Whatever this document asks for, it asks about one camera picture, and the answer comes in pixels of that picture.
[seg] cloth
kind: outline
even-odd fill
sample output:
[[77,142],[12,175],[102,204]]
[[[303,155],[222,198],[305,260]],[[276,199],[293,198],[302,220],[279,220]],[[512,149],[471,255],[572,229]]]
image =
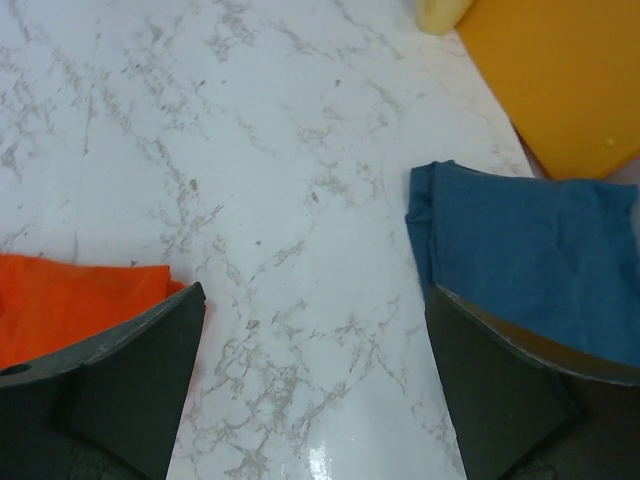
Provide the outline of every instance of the cloth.
[[115,327],[182,288],[168,266],[78,267],[0,254],[0,369]]
[[440,284],[537,334],[640,367],[637,198],[635,186],[593,180],[416,168],[406,222],[423,291]]

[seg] folded blue cloth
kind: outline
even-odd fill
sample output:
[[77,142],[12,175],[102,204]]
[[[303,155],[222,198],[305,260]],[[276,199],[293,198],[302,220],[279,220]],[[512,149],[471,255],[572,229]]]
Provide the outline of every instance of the folded blue cloth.
[[559,343],[640,367],[635,186],[411,172],[409,236],[432,283]]

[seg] marble surface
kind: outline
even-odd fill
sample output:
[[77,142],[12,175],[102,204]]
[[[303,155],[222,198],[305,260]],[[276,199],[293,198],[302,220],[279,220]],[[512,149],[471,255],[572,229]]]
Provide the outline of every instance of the marble surface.
[[3,0],[0,249],[209,298],[169,479],[464,477],[410,167],[530,170],[405,0]]

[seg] orange-yellow panel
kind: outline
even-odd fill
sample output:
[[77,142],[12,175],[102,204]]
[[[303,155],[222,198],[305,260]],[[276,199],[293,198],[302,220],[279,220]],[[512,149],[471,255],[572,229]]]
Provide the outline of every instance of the orange-yellow panel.
[[640,153],[639,0],[476,0],[457,28],[553,178]]

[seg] black object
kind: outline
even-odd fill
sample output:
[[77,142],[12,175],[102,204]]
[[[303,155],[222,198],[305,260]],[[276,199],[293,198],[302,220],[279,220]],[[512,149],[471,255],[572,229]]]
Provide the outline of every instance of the black object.
[[196,283],[122,325],[0,372],[0,478],[164,479],[204,300]]
[[468,480],[640,475],[640,369],[583,354],[434,286],[429,337]]

